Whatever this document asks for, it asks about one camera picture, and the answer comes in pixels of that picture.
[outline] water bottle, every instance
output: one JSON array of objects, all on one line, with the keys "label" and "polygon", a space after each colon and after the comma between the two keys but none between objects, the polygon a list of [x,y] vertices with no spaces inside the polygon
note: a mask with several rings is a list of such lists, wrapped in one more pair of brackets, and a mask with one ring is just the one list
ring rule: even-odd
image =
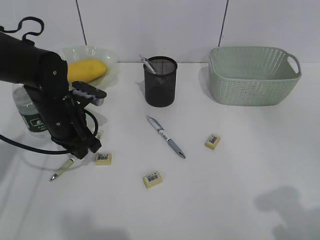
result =
[{"label": "water bottle", "polygon": [[41,116],[31,101],[23,84],[13,84],[12,86],[13,101],[18,109],[22,120],[27,126],[29,132],[34,137],[45,139],[50,136],[47,126],[41,119]]}]

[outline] basket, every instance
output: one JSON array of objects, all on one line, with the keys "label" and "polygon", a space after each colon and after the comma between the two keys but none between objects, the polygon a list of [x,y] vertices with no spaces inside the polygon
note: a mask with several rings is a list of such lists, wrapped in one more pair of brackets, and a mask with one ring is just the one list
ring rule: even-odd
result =
[{"label": "basket", "polygon": [[[298,73],[291,67],[291,57]],[[275,47],[218,47],[209,56],[209,90],[221,104],[276,105],[301,78],[297,58]]]}]

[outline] mango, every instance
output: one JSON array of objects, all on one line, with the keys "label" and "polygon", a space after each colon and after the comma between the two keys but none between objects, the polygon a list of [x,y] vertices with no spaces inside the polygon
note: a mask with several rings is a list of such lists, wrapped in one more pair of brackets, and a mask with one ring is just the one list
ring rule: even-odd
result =
[{"label": "mango", "polygon": [[76,61],[68,66],[68,82],[82,81],[89,83],[102,76],[107,71],[107,66],[97,59]]}]

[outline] eraser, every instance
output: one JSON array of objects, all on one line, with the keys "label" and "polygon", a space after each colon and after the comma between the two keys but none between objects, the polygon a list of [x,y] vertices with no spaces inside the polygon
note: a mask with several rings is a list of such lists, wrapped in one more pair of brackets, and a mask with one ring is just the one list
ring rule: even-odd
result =
[{"label": "eraser", "polygon": [[158,171],[148,174],[143,177],[144,184],[147,189],[162,183],[162,177]]},{"label": "eraser", "polygon": [[215,148],[217,147],[218,143],[220,142],[221,137],[211,134],[210,137],[208,138],[208,140],[205,142],[205,146],[207,148],[210,148],[212,150],[215,150]]},{"label": "eraser", "polygon": [[112,161],[111,153],[97,153],[95,155],[95,165],[110,165]]},{"label": "eraser", "polygon": [[96,139],[101,140],[102,134],[103,134],[103,131],[99,131],[99,132],[95,135]]}]

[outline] white plate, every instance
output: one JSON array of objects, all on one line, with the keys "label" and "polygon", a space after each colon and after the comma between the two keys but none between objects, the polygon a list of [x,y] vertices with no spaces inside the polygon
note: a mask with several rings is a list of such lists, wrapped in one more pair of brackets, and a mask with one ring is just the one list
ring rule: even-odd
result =
[{"label": "white plate", "polygon": [[105,89],[118,74],[118,59],[109,50],[94,46],[78,46],[62,48],[59,49],[57,53],[68,63],[68,65],[87,59],[97,59],[103,62],[107,66],[106,73],[88,83],[96,88]]}]

